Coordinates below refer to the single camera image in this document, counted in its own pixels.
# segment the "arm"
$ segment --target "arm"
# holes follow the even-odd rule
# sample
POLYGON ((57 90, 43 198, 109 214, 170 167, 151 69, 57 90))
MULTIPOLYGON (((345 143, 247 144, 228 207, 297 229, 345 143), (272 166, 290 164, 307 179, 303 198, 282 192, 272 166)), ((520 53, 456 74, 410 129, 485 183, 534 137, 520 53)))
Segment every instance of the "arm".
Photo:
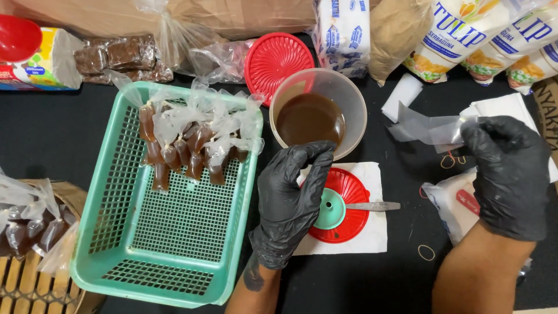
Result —
POLYGON ((226 314, 273 314, 281 269, 318 219, 335 143, 294 145, 277 153, 258 177, 259 225, 248 236, 254 253, 230 297, 226 314), (304 185, 296 178, 312 164, 304 185))
POLYGON ((273 314, 277 306, 281 270, 270 270, 258 263, 252 254, 244 269, 225 314, 273 314))
POLYGON ((461 136, 478 166, 479 221, 442 263, 432 312, 512 313, 519 270, 546 236, 550 149, 509 116, 479 118, 461 136))
POLYGON ((432 312, 511 313, 516 279, 535 248, 491 233, 481 222, 446 256, 432 291, 432 312))

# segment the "rubber band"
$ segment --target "rubber band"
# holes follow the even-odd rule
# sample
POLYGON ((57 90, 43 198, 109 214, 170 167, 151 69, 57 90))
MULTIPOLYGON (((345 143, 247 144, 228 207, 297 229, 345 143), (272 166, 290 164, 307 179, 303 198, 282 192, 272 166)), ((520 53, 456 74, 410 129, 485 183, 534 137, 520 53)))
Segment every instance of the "rubber band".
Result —
POLYGON ((419 254, 420 257, 422 257, 422 259, 425 260, 425 261, 431 261, 431 260, 433 260, 433 259, 436 257, 436 253, 434 253, 434 250, 433 250, 431 247, 429 247, 428 245, 424 245, 424 244, 421 244, 421 245, 418 246, 418 254, 419 254), (424 246, 425 248, 428 248, 430 251, 432 251, 432 258, 431 258, 431 259, 427 259, 427 258, 425 258, 424 256, 422 256, 422 254, 420 253, 420 247, 421 247, 421 246, 424 246))
POLYGON ((422 192, 421 192, 421 191, 423 191, 423 190, 422 190, 422 187, 418 187, 418 194, 420 195, 420 197, 422 197, 422 198, 428 198, 428 196, 426 196, 426 197, 425 197, 425 196, 422 196, 422 192))
POLYGON ((445 155, 445 156, 442 158, 442 161, 440 161, 440 167, 442 167, 442 168, 444 168, 444 169, 450 169, 450 168, 452 168, 454 165, 455 165, 455 158, 454 158, 453 156, 451 156, 451 154, 450 154, 450 155, 445 155), (452 163, 451 166, 449 166, 449 167, 444 166, 444 160, 445 160, 447 157, 451 158, 451 161, 453 161, 453 163, 452 163))

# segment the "gloved hand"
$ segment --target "gloved hand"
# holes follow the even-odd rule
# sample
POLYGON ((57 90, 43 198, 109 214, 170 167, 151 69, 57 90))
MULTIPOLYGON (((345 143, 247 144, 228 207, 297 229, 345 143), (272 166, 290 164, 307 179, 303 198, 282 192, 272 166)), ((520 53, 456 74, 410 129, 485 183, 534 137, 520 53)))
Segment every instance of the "gloved hand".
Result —
POLYGON ((544 239, 550 182, 550 148, 544 139, 509 116, 466 123, 461 136, 477 160, 473 186, 479 217, 496 234, 521 241, 544 239))
POLYGON ((282 149, 258 177, 260 224, 249 233, 260 265, 281 269, 318 219, 335 143, 317 141, 282 149), (302 188, 300 170, 312 164, 302 188))

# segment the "brown paper bag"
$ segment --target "brown paper bag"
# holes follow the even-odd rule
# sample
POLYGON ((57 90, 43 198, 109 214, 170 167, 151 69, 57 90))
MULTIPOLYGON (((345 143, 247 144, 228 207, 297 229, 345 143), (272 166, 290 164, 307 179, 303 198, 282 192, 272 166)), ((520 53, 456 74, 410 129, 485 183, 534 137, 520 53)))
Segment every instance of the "brown paper bag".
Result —
POLYGON ((383 0, 378 4, 370 12, 370 76, 383 86, 433 21, 432 0, 383 0))
POLYGON ((550 145, 554 163, 558 164, 558 77, 537 82, 532 89, 541 117, 539 132, 550 145))
MULTIPOLYGON (((301 32, 315 24, 312 0, 169 0, 178 21, 199 23, 230 40, 301 32)), ((0 13, 69 27, 85 36, 155 34, 160 16, 132 0, 0 0, 0 13)))

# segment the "white paper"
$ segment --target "white paper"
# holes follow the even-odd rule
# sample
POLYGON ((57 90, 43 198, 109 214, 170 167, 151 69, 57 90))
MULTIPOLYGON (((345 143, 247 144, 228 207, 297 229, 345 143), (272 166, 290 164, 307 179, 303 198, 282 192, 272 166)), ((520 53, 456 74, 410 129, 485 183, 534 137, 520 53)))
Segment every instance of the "white paper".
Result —
POLYGON ((423 83, 409 73, 403 74, 403 77, 397 82, 397 86, 386 104, 382 107, 383 114, 393 123, 397 123, 397 115, 399 113, 399 102, 408 107, 417 96, 422 92, 423 83))
MULTIPOLYGON (((333 164, 332 167, 347 170, 354 174, 370 192, 370 202, 382 202, 382 180, 378 163, 333 164)), ((311 166, 300 171, 297 183, 300 184, 310 171, 311 166)), ((306 235, 294 255, 343 254, 343 253, 381 253, 387 251, 387 221, 385 212, 370 212, 362 231, 351 240, 331 244, 311 235, 306 235)))
MULTIPOLYGON (((494 117, 494 116, 511 116, 520 121, 523 121, 531 130, 538 133, 537 126, 523 101, 520 93, 514 93, 498 98, 485 99, 483 101, 472 102, 471 107, 482 117, 494 117)), ((462 115, 465 111, 471 111, 471 109, 465 109, 461 112, 462 115)), ((549 158, 549 173, 550 182, 558 181, 558 168, 556 164, 549 158)))
POLYGON ((321 68, 362 78, 370 62, 369 0, 314 0, 312 37, 321 68))

